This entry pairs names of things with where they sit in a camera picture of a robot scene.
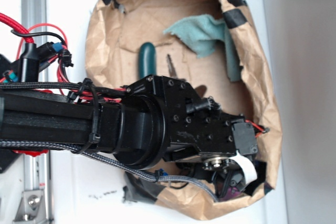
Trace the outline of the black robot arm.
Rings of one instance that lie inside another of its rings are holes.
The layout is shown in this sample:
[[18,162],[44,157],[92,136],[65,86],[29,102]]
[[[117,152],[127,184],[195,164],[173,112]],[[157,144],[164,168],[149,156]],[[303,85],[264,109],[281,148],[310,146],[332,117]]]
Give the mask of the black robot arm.
[[82,83],[1,84],[1,148],[68,150],[151,182],[222,186],[219,201],[257,179],[266,128],[222,111],[179,79],[149,75],[124,90]]

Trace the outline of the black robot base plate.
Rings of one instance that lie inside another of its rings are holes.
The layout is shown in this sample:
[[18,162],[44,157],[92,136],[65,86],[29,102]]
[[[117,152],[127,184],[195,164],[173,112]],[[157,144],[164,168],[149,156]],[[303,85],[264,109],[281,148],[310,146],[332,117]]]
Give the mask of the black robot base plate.
[[[5,56],[1,55],[1,82],[16,82],[17,80],[18,77],[13,71],[11,62]],[[6,172],[18,157],[19,154],[16,154],[11,150],[1,149],[1,174]]]

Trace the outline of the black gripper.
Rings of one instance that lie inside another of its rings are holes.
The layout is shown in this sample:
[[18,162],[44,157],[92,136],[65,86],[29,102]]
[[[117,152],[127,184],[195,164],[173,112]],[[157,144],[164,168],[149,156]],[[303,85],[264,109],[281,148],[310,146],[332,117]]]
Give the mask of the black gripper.
[[127,103],[136,109],[135,154],[130,165],[148,169],[160,160],[192,163],[215,183],[217,197],[244,191],[258,175],[258,126],[243,115],[222,111],[212,97],[202,98],[187,82],[147,76],[127,87]]

